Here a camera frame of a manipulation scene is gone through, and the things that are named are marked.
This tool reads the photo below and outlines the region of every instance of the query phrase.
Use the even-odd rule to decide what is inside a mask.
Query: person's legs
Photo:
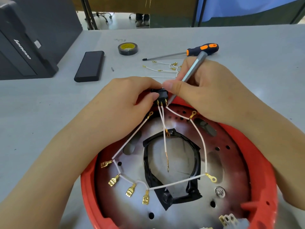
[[[135,14],[135,20],[137,21],[135,23],[135,26],[141,26],[141,24],[143,22],[143,14],[136,13]]]
[[[149,14],[144,14],[144,26],[149,26]]]

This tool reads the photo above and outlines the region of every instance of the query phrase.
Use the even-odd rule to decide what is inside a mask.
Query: screw head
[[[215,193],[220,198],[224,198],[225,195],[226,195],[226,192],[225,192],[225,190],[222,187],[216,187],[215,188]]]

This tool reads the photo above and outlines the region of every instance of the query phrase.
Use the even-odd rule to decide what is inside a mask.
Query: roll of tape
[[[134,55],[135,53],[138,52],[138,45],[133,42],[122,43],[117,48],[121,55],[126,55],[126,56]]]

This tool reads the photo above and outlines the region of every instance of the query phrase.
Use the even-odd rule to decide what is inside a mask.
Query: red circular base
[[[176,97],[173,104],[189,106]],[[232,137],[242,152],[249,169],[251,183],[251,201],[241,204],[242,209],[249,211],[250,229],[272,229],[274,227],[278,199],[276,180],[272,165],[261,154],[256,146],[237,129],[220,124]],[[81,190],[84,205],[89,219],[96,229],[118,228],[112,219],[101,214],[95,196],[94,169],[97,156],[81,174]]]

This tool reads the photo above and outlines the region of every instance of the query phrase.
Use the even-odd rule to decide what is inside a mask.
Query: black power bank
[[[88,51],[85,53],[76,72],[74,81],[90,82],[98,81],[105,53],[103,51]]]

